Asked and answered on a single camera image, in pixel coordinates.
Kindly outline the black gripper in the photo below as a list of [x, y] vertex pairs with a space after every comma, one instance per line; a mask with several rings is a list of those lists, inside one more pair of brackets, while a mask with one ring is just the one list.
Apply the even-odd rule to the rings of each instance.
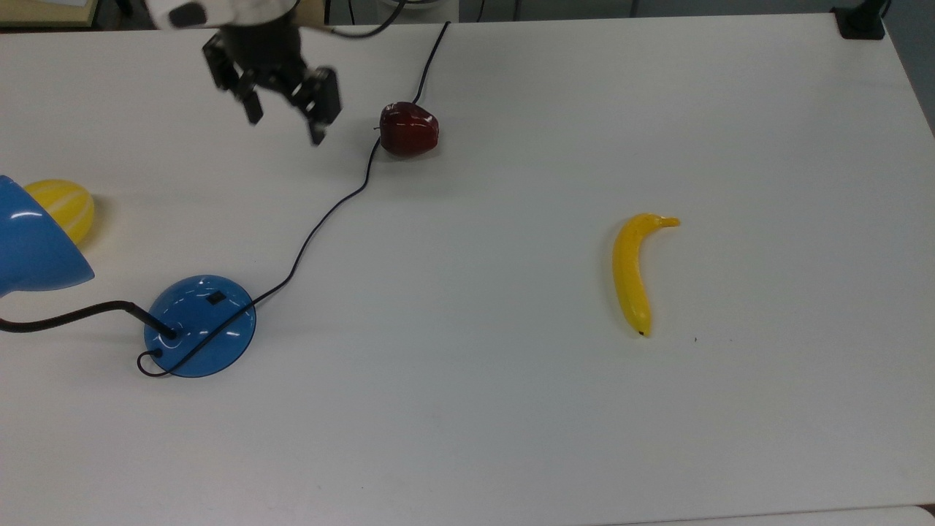
[[341, 113], [337, 71], [307, 69], [295, 26], [223, 26], [204, 43], [202, 53], [215, 86], [234, 92], [251, 126], [264, 115], [255, 85], [291, 94], [313, 146], [321, 145], [327, 127]]

